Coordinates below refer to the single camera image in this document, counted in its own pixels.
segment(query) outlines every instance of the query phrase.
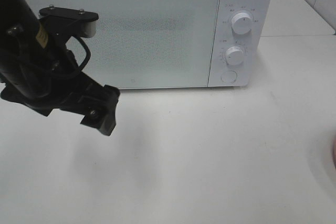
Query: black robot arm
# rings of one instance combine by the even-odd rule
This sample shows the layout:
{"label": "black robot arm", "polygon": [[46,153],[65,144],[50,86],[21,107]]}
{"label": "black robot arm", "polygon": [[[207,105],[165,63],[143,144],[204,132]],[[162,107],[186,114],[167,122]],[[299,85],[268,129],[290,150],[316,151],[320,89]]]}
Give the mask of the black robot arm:
{"label": "black robot arm", "polygon": [[[98,14],[49,6],[37,19],[24,0],[0,5],[0,78],[6,83],[1,98],[45,116],[53,109],[82,114],[81,124],[110,135],[120,92],[82,72],[90,50],[81,38],[94,35]],[[81,64],[66,47],[70,37],[86,52]]]}

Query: timer knob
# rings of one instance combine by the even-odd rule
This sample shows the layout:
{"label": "timer knob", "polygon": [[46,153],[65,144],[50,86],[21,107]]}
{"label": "timer knob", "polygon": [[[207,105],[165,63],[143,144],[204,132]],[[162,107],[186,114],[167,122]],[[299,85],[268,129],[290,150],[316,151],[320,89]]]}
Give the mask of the timer knob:
{"label": "timer knob", "polygon": [[228,65],[239,65],[244,61],[244,51],[240,47],[230,47],[225,52],[225,59]]}
{"label": "timer knob", "polygon": [[231,19],[232,29],[236,34],[246,34],[252,28],[252,15],[247,12],[239,12]]}

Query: table surface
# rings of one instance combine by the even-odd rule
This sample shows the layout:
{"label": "table surface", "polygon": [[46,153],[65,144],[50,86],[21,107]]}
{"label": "table surface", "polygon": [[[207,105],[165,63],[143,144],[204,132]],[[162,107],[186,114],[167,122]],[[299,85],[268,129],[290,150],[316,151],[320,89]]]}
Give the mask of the table surface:
{"label": "table surface", "polygon": [[335,30],[305,0],[271,0],[262,36],[333,35]]}
{"label": "table surface", "polygon": [[332,223],[336,36],[260,40],[243,88],[122,91],[111,137],[0,100],[0,223]]}

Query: white microwave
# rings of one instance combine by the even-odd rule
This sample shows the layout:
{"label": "white microwave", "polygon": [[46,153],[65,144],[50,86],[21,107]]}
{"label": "white microwave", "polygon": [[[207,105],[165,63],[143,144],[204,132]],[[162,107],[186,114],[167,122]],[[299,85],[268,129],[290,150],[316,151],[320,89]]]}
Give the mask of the white microwave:
{"label": "white microwave", "polygon": [[133,89],[245,86],[270,0],[26,1],[36,15],[49,5],[98,13],[85,72]]}

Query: screw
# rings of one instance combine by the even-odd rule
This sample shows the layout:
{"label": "screw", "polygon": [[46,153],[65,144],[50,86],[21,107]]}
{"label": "screw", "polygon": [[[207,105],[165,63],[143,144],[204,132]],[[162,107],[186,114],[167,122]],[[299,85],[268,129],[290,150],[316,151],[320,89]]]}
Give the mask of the screw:
{"label": "screw", "polygon": [[56,61],[52,64],[51,70],[54,71],[58,67],[59,67],[59,61]]}
{"label": "screw", "polygon": [[90,116],[94,117],[94,116],[97,116],[98,112],[97,110],[91,110],[90,111]]}
{"label": "screw", "polygon": [[14,26],[11,29],[7,30],[6,32],[7,32],[8,35],[15,36],[22,31],[19,29],[19,27]]}

